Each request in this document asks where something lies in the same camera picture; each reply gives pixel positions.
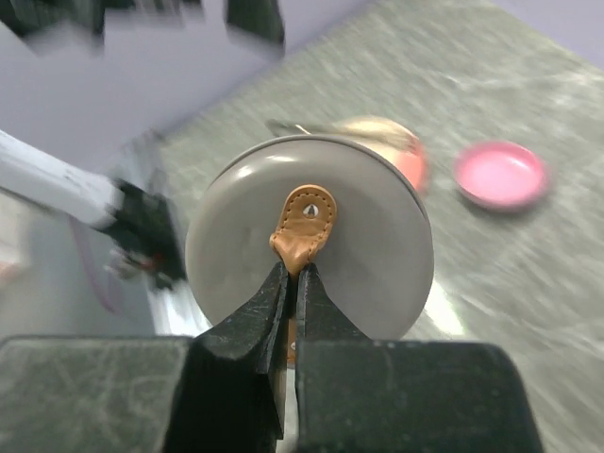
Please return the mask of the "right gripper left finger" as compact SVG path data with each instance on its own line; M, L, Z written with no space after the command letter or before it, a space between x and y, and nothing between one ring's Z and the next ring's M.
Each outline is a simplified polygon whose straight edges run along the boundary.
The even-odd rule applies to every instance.
M272 452L284 431L288 273L197 337L1 344L5 452Z

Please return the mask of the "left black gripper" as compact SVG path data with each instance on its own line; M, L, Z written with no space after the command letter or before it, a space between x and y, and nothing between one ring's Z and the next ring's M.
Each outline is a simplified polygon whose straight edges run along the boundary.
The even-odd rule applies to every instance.
M202 1L1 0L1 25L40 51L73 42L97 53L105 46L109 25L131 31L176 30L188 18L205 20ZM285 54L285 23L278 1L225 1L223 21L226 31L246 44L276 56Z

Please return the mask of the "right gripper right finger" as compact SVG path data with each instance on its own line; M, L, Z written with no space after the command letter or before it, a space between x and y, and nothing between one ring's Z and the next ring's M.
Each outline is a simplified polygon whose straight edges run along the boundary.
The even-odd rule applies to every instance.
M299 276L296 375L300 452L540 452L524 383L493 344L379 341Z

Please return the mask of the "grey round lid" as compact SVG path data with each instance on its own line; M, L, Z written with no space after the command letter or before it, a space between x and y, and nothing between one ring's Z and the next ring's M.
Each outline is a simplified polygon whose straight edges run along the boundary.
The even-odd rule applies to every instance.
M410 182L364 145L319 135L261 143L206 189L185 245L212 355L241 361L286 327L277 298L319 281L345 322L398 340L430 292L434 252Z

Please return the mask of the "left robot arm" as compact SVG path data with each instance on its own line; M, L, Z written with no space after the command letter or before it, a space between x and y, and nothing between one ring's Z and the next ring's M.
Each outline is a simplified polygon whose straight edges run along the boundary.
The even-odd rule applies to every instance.
M4 1L1 22L20 39L65 20L102 41L107 10L176 15L182 1ZM110 237L119 273L149 275L157 289L185 280L168 200L130 182L102 176L52 157L8 133L1 135L1 189L34 205L63 212Z

